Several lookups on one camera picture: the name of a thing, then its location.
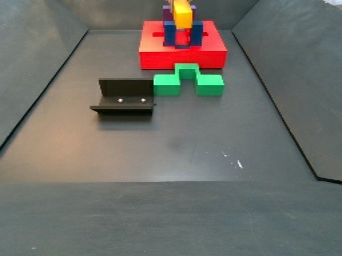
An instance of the stacked blocks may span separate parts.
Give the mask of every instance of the stacked blocks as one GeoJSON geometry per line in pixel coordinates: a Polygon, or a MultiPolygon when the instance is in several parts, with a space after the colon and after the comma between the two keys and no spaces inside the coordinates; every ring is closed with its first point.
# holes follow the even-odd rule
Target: stacked blocks
{"type": "Polygon", "coordinates": [[[195,80],[198,96],[220,96],[222,75],[204,75],[199,68],[223,68],[229,50],[212,21],[196,21],[190,0],[170,0],[163,21],[146,21],[139,57],[142,69],[174,69],[154,77],[156,96],[178,96],[180,80],[195,80]]]}
{"type": "Polygon", "coordinates": [[[175,74],[158,74],[154,77],[154,90],[156,96],[178,96],[180,94],[180,80],[194,79],[198,96],[220,96],[224,82],[220,75],[203,75],[199,65],[175,64],[175,74]]]}
{"type": "Polygon", "coordinates": [[[202,46],[176,49],[163,46],[163,21],[146,21],[142,31],[139,57],[142,69],[174,69],[175,63],[198,63],[200,68],[223,68],[227,48],[212,21],[203,21],[202,46]]]}

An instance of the gray floor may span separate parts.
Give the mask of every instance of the gray floor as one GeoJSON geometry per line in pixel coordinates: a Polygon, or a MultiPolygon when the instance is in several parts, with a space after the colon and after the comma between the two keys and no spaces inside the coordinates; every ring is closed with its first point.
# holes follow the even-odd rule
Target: gray floor
{"type": "Polygon", "coordinates": [[[184,83],[150,121],[118,120],[88,109],[98,78],[154,72],[139,70],[138,32],[90,33],[1,151],[1,255],[341,255],[341,186],[314,180],[223,38],[223,97],[184,83]],[[130,180],[231,181],[40,183],[130,180]]]}
{"type": "Polygon", "coordinates": [[[139,68],[139,31],[92,31],[0,152],[5,182],[313,181],[314,177],[230,31],[222,97],[156,97],[151,120],[106,117],[99,78],[139,68]]]}
{"type": "Polygon", "coordinates": [[[339,256],[339,185],[0,185],[1,255],[339,256]]]}

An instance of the block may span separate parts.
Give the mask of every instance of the block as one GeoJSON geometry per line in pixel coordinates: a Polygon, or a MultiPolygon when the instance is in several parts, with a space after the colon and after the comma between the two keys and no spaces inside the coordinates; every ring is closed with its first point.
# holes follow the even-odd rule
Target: block
{"type": "Polygon", "coordinates": [[[192,9],[187,0],[174,0],[172,14],[176,28],[191,28],[192,9]]]}
{"type": "Polygon", "coordinates": [[[180,94],[180,79],[176,74],[155,75],[154,77],[155,96],[178,96],[180,94]]]}
{"type": "Polygon", "coordinates": [[[195,5],[191,5],[191,10],[192,10],[192,21],[196,20],[196,14],[198,14],[198,8],[195,5]]]}
{"type": "Polygon", "coordinates": [[[163,21],[174,21],[170,5],[163,5],[163,21]]]}
{"type": "Polygon", "coordinates": [[[194,21],[191,35],[190,35],[190,46],[200,46],[202,38],[203,38],[203,21],[194,21]]]}
{"type": "Polygon", "coordinates": [[[176,45],[176,26],[174,21],[164,21],[164,43],[163,46],[176,45]]]}
{"type": "Polygon", "coordinates": [[[223,68],[229,50],[212,21],[203,21],[202,46],[175,49],[163,46],[163,21],[146,21],[142,31],[139,58],[142,69],[174,69],[175,63],[198,63],[200,68],[223,68]]]}
{"type": "Polygon", "coordinates": [[[91,109],[99,114],[142,114],[154,112],[154,81],[151,79],[99,79],[102,100],[91,109]]]}
{"type": "Polygon", "coordinates": [[[180,80],[195,80],[198,96],[220,96],[224,81],[220,75],[200,74],[195,63],[175,64],[175,74],[158,74],[154,77],[154,91],[156,96],[178,96],[180,94],[180,80]]]}
{"type": "Polygon", "coordinates": [[[199,75],[196,77],[198,96],[222,96],[224,82],[220,75],[199,75]]]}

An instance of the red block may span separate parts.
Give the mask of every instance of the red block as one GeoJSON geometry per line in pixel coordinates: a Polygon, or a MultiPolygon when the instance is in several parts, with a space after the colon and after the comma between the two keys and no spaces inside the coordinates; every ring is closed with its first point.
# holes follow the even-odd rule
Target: red block
{"type": "Polygon", "coordinates": [[[198,63],[200,68],[223,68],[229,50],[212,21],[203,21],[202,46],[175,49],[163,46],[163,21],[146,21],[139,47],[142,69],[174,69],[175,63],[198,63]]]}

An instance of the scratch mark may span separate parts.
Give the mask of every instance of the scratch mark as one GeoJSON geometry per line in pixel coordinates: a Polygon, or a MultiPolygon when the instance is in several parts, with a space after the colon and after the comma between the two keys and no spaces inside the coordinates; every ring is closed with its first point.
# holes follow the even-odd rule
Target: scratch mark
{"type": "Polygon", "coordinates": [[[241,169],[243,169],[243,166],[242,166],[242,164],[241,164],[241,161],[239,161],[239,160],[238,160],[238,165],[239,165],[241,169]]]}

